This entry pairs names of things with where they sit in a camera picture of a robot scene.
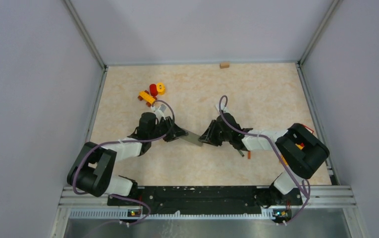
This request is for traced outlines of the grey remote battery cover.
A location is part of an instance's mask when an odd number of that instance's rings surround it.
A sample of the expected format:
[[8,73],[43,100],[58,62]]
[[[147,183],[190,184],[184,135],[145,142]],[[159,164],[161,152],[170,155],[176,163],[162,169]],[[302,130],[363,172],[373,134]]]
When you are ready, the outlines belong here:
[[186,142],[194,144],[196,146],[202,147],[203,143],[201,141],[199,141],[200,137],[201,137],[200,135],[197,135],[197,134],[195,134],[193,132],[190,132],[190,131],[186,130],[186,134],[183,135],[183,136],[180,136],[179,138],[183,139]]

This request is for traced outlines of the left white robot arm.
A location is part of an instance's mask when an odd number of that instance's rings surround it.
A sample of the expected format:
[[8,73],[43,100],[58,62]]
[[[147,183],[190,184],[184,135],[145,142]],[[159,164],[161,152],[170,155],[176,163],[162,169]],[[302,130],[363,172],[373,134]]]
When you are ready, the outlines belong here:
[[144,155],[158,139],[170,142],[187,135],[170,116],[159,119],[154,113],[142,113],[138,126],[123,140],[86,142],[67,175],[67,183],[74,187],[76,194],[95,197],[116,194],[126,205],[132,205],[138,199],[137,183],[113,175],[115,163]]

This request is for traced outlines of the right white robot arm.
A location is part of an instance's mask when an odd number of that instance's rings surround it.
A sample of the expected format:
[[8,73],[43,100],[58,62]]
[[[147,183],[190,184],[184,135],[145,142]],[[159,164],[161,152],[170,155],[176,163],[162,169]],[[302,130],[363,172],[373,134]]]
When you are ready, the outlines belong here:
[[228,142],[240,151],[275,152],[284,166],[271,184],[270,199],[275,204],[283,204],[292,189],[306,184],[330,155],[327,146],[303,124],[294,123],[283,131],[241,128],[230,113],[212,120],[198,140],[212,146]]

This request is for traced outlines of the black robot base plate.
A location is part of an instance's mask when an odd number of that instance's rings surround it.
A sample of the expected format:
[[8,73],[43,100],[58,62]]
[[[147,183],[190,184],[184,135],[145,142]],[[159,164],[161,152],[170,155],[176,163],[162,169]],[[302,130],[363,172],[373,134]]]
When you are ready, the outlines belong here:
[[131,192],[131,198],[147,204],[143,210],[152,215],[260,214],[272,206],[303,204],[299,189],[283,195],[268,186],[145,186]]

